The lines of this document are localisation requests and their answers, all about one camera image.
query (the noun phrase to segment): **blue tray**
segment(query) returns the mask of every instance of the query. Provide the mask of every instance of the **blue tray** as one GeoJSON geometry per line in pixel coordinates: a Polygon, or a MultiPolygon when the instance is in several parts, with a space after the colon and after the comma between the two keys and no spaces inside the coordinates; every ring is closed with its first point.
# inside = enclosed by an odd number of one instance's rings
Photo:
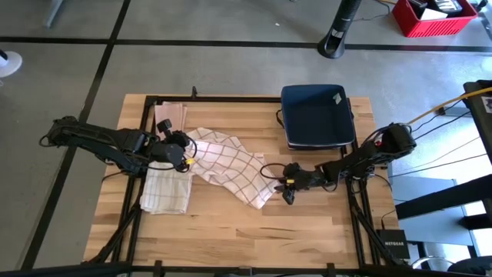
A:
{"type": "Polygon", "coordinates": [[[341,85],[286,86],[281,102],[289,148],[332,149],[355,140],[351,110],[341,85]]]}

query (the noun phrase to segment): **dish towel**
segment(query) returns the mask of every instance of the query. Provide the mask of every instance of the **dish towel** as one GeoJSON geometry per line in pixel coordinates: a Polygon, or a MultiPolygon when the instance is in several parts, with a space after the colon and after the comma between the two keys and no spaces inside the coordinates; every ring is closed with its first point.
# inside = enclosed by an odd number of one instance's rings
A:
{"type": "MultiPolygon", "coordinates": [[[[195,163],[188,173],[149,169],[140,198],[145,211],[152,214],[185,213],[193,175],[199,175],[213,185],[224,186],[243,203],[256,209],[261,209],[273,195],[274,187],[280,185],[277,180],[260,175],[265,164],[263,154],[248,152],[237,137],[206,128],[197,128],[187,134],[197,143],[195,163]]],[[[193,153],[194,146],[188,146],[186,156],[192,157],[193,153]]],[[[152,162],[150,166],[166,168],[169,164],[152,162]]],[[[268,169],[263,173],[274,176],[268,169]]]]}

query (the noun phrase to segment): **wooden tabletop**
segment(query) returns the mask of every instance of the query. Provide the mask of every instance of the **wooden tabletop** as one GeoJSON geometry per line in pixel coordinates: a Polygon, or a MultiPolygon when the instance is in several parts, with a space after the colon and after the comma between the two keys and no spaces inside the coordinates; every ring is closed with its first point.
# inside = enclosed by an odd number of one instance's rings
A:
{"type": "MultiPolygon", "coordinates": [[[[145,96],[126,95],[118,128],[139,127],[145,96]]],[[[375,130],[371,103],[369,98],[351,98],[351,104],[357,140],[362,142],[375,130]]],[[[184,102],[184,105],[188,107],[185,131],[204,127],[235,135],[249,152],[263,152],[266,162],[299,162],[304,169],[312,170],[320,162],[340,158],[338,150],[288,150],[284,130],[274,116],[280,103],[184,102]]],[[[281,175],[281,169],[272,169],[281,175]]],[[[117,170],[109,166],[106,175],[117,170]]],[[[378,173],[387,177],[383,170],[378,173]]],[[[117,175],[102,184],[84,260],[96,255],[118,227],[127,179],[117,175]]],[[[381,227],[381,216],[394,210],[391,191],[384,180],[372,178],[367,192],[377,229],[381,227]]],[[[387,229],[397,229],[396,214],[384,217],[384,224],[387,229]]],[[[367,234],[362,227],[361,232],[364,255],[371,263],[367,234]]],[[[128,248],[128,237],[127,232],[122,259],[128,248]]],[[[257,210],[244,205],[227,189],[209,185],[195,176],[185,215],[142,214],[134,264],[154,265],[155,260],[162,260],[168,266],[322,269],[333,262],[339,269],[358,268],[347,189],[341,182],[333,193],[321,188],[298,192],[291,206],[280,194],[275,194],[263,209],[257,210]]]]}

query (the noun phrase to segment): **crumpled towel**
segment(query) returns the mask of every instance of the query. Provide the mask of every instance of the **crumpled towel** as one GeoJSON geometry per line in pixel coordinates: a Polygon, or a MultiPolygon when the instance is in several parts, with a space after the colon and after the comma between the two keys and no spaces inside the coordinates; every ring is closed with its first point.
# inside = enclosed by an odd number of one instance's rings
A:
{"type": "MultiPolygon", "coordinates": [[[[249,153],[237,137],[198,128],[187,133],[197,143],[197,155],[188,173],[149,169],[141,207],[150,213],[185,213],[191,191],[191,177],[201,176],[213,185],[221,185],[232,192],[243,203],[261,209],[273,195],[277,180],[260,175],[265,164],[261,153],[249,153]]],[[[191,157],[194,146],[187,148],[191,157]]],[[[167,168],[170,165],[152,162],[151,167],[167,168]]],[[[266,176],[274,175],[264,169],[266,176]]]]}

